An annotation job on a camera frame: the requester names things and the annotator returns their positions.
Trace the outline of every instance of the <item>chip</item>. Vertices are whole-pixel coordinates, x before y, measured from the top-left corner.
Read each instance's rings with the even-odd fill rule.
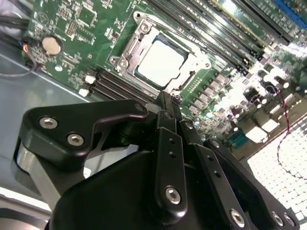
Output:
[[[165,87],[180,74],[185,58],[176,50],[157,40],[138,67],[138,72],[155,84]]]

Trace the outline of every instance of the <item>motherboard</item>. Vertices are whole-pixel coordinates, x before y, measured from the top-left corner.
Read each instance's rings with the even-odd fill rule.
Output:
[[[237,145],[277,128],[276,91],[307,92],[306,28],[303,0],[36,0],[25,41],[83,97],[166,91],[202,139]]]

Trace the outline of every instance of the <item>dimm slot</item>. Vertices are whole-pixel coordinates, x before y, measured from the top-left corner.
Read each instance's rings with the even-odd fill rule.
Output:
[[[207,47],[207,51],[211,52],[214,55],[219,55],[224,61],[228,62],[229,64],[233,65],[236,68],[240,68],[241,65],[237,63],[236,61],[233,61],[229,56],[226,56],[223,52],[221,52],[219,49],[216,49],[214,46],[210,44],[210,42],[207,42],[203,38],[199,37],[199,33],[195,30],[193,30],[191,27],[186,25],[185,21],[182,23],[182,19],[178,17],[177,15],[170,13],[166,10],[166,8],[160,3],[156,2],[155,0],[147,0],[149,4],[151,4],[153,7],[156,7],[159,11],[164,13],[169,18],[173,19],[178,25],[180,25],[182,28],[184,28],[186,31],[189,32],[190,35],[196,37],[198,40],[203,42]]]
[[[284,45],[289,45],[293,38],[277,25],[268,15],[258,8],[250,0],[234,0],[234,2],[247,14],[249,14],[259,25],[262,26],[270,35]]]
[[[98,79],[91,85],[90,91],[93,95],[103,100],[134,99],[142,104],[152,103],[154,101],[152,97],[130,86],[122,79],[104,69],[97,76]]]
[[[196,19],[194,17],[194,15],[192,15],[190,12],[186,11],[186,9],[184,9],[181,6],[177,5],[176,2],[174,2],[172,0],[166,0],[166,1],[171,6],[173,6],[174,9],[176,9],[181,14],[185,15],[186,17],[188,17],[196,26],[199,26],[204,32],[206,32],[207,34],[212,36],[216,41],[218,41],[224,47],[224,49],[226,49],[229,53],[231,53],[233,56],[235,56],[238,60],[242,61],[242,60],[244,60],[244,58],[246,58],[248,60],[247,57],[244,57],[237,50],[235,50],[233,46],[227,44],[225,41],[223,41],[222,38],[217,36],[217,34],[215,34],[214,32],[211,32],[211,29],[207,25],[205,25],[203,22],[200,22],[198,19]]]
[[[221,17],[225,22],[227,22],[230,25],[233,25],[235,28],[237,28],[239,31],[241,31],[241,35],[245,37],[246,39],[249,39],[250,41],[253,41],[255,45],[259,49],[263,49],[263,41],[255,36],[253,33],[250,33],[249,31],[246,31],[244,28],[241,26],[238,26],[236,23],[234,23],[232,20],[229,19],[229,16],[222,10],[217,10],[214,6],[210,5],[206,1],[201,0],[202,4],[208,7],[210,10],[212,10],[216,15]]]
[[[225,35],[227,35],[229,37],[229,39],[231,39],[234,43],[236,43],[238,46],[240,46],[240,48],[242,50],[245,50],[247,53],[249,53],[249,54],[251,54],[255,57],[261,57],[262,54],[260,54],[256,50],[254,50],[251,46],[248,45],[248,43],[244,43],[241,40],[239,40],[236,36],[234,36],[234,34],[230,31],[230,29],[228,27],[224,26],[217,19],[215,19],[212,15],[210,15],[209,13],[205,13],[204,10],[202,10],[197,5],[195,5],[195,3],[192,2],[191,0],[185,0],[185,1],[187,2],[189,7],[194,9],[194,11],[198,12],[199,14],[203,15],[211,24],[218,25],[218,29],[221,30]],[[241,31],[237,30],[237,32],[240,32],[240,36],[242,36],[243,38],[245,38],[249,42],[254,43],[244,33],[241,33]]]

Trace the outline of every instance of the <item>ram slot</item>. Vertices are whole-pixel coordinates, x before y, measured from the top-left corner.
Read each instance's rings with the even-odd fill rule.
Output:
[[[236,29],[235,26],[231,26],[227,21],[224,20],[224,22],[220,22],[221,19],[217,20],[217,13],[214,12],[215,9],[213,7],[213,9],[211,9],[209,4],[201,4],[200,6],[199,3],[195,2],[194,0],[186,0],[186,2],[189,7],[203,15],[203,17],[205,17],[210,23],[217,25],[219,30],[226,34],[232,41],[239,44],[241,49],[245,49],[246,52],[255,57],[262,56],[262,47],[259,48],[255,41],[250,39],[241,30]]]
[[[234,0],[234,2],[248,15],[261,25],[271,36],[284,45],[289,45],[293,38],[286,33],[279,25],[277,25],[268,15],[259,9],[250,0]]]
[[[245,57],[245,55],[242,55],[232,45],[225,42],[223,40],[225,38],[222,38],[219,35],[217,35],[204,22],[195,18],[195,15],[193,15],[191,12],[189,12],[184,6],[176,4],[176,2],[172,1],[172,0],[166,0],[166,2],[168,2],[170,6],[172,6],[174,9],[176,9],[178,12],[180,12],[183,16],[187,17],[195,27],[199,27],[206,34],[210,35],[213,39],[215,39],[223,47],[224,51],[230,53],[232,58],[235,58],[238,63],[240,63],[240,61],[243,61],[244,59],[246,59],[248,61],[248,63],[250,63],[250,60],[248,60],[248,58]],[[247,67],[249,67],[249,65],[250,65],[250,64],[246,64],[245,62],[243,62],[242,64],[247,66]]]
[[[221,52],[220,49],[215,48],[210,41],[205,39],[198,31],[193,29],[191,26],[189,26],[181,17],[177,16],[176,14],[169,11],[164,5],[157,2],[156,0],[147,0],[147,2],[155,7],[160,12],[164,13],[166,16],[171,18],[174,22],[176,22],[179,26],[181,26],[183,29],[187,31],[187,33],[201,41],[206,45],[205,49],[212,53],[213,55],[220,56],[224,61],[228,62],[232,66],[236,67],[238,70],[243,69],[245,70],[240,63],[238,63],[236,60],[234,60],[232,57],[226,55],[225,53]]]
[[[152,103],[154,99],[127,84],[124,80],[116,77],[106,70],[98,74],[98,79],[90,88],[92,94],[103,100],[134,99],[142,104]]]
[[[262,38],[260,38],[255,33],[253,33],[252,30],[250,30],[246,26],[243,26],[242,24],[238,23],[237,20],[234,22],[234,18],[231,17],[230,15],[228,15],[226,12],[224,12],[222,10],[222,8],[220,8],[220,6],[212,5],[212,2],[207,2],[207,1],[203,1],[203,0],[193,0],[193,1],[196,2],[200,6],[204,6],[205,8],[208,8],[213,13],[215,13],[217,16],[222,18],[225,22],[227,22],[229,25],[233,25],[235,28],[237,28],[239,31],[241,31],[241,34],[245,35],[244,37],[253,41],[258,48],[263,49],[264,46],[269,45]]]

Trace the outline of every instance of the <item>cpu socket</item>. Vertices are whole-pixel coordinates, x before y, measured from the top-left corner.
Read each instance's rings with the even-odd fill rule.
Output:
[[[109,59],[120,75],[155,95],[179,94],[200,69],[211,68],[208,56],[195,52],[170,25],[138,11],[133,18],[138,27],[123,53]]]

